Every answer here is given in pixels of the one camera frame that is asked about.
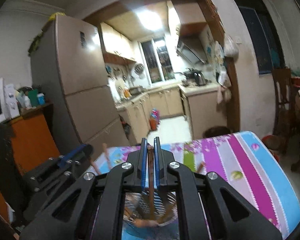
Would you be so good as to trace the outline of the beige kitchen base cabinets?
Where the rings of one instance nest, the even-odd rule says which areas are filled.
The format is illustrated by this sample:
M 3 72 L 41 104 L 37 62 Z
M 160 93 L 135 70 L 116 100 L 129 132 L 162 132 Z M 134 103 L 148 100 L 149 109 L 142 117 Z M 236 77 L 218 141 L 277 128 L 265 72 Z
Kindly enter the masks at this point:
M 201 87 L 172 84 L 153 88 L 132 99 L 115 103 L 115 107 L 131 126 L 128 140 L 135 145 L 150 132 L 152 110 L 159 112 L 159 119 L 183 116 L 188 123 L 192 139 L 200 139 L 207 129 L 226 126 L 226 109 L 217 103 L 220 85 L 210 83 Z

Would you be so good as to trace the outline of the kitchen window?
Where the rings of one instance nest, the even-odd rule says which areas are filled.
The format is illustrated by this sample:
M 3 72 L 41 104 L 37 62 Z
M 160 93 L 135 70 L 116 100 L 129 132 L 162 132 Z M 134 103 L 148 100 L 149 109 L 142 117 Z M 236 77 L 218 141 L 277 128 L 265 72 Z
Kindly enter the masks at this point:
M 163 36 L 141 42 L 141 48 L 151 84 L 175 79 L 166 40 Z

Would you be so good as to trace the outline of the blue perforated utensil holder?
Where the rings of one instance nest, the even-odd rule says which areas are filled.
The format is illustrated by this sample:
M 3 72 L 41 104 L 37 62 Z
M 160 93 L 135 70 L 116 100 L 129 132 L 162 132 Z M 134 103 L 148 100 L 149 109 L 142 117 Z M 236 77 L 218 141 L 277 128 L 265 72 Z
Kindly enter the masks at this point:
M 148 191 L 127 193 L 123 220 L 136 227 L 166 226 L 178 217 L 176 195 L 173 192 Z

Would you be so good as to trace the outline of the orange wooden cabinet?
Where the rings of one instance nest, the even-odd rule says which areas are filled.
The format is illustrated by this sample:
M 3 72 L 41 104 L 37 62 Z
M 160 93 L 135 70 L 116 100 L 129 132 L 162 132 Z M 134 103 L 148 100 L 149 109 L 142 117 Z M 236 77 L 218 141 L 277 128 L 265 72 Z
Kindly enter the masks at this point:
M 8 218 L 11 207 L 24 218 L 34 191 L 23 175 L 41 165 L 59 150 L 49 130 L 52 113 L 39 109 L 0 124 L 0 215 Z

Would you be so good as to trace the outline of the floral plastic tablecloth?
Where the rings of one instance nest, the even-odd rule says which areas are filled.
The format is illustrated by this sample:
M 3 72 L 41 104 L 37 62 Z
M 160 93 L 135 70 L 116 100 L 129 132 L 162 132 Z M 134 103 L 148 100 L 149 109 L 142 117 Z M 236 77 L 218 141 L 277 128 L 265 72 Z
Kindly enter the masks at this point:
M 300 222 L 300 204 L 277 160 L 253 132 L 166 144 L 175 161 L 201 174 L 216 172 L 287 238 Z

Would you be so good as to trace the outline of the grey refrigerator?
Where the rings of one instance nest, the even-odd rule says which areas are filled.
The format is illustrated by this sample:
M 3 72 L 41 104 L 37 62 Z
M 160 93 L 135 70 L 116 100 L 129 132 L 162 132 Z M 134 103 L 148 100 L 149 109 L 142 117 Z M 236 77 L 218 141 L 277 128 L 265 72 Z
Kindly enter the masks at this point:
M 53 104 L 53 137 L 61 154 L 91 144 L 128 146 L 108 86 L 95 26 L 65 15 L 49 23 L 31 54 L 32 83 Z

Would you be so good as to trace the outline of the dark wooden chair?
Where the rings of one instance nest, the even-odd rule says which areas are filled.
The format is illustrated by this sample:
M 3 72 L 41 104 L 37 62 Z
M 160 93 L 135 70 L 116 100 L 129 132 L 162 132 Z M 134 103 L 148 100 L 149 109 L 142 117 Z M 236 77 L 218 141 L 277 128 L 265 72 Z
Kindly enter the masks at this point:
M 289 68 L 271 71 L 275 89 L 275 135 L 288 134 L 292 124 L 292 83 Z

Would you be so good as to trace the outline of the steel electric kettle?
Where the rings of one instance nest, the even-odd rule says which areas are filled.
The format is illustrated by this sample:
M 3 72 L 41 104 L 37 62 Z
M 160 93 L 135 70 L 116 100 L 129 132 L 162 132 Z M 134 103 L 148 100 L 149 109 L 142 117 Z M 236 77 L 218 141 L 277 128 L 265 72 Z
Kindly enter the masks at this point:
M 204 86 L 206 85 L 205 77 L 203 76 L 202 72 L 195 72 L 194 73 L 194 80 L 197 86 Z

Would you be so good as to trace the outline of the range hood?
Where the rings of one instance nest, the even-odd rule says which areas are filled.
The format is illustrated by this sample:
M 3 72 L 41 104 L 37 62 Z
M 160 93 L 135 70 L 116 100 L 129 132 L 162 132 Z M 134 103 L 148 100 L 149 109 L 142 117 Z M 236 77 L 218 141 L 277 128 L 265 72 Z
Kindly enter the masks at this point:
M 197 36 L 179 37 L 177 54 L 193 65 L 207 64 L 206 53 Z

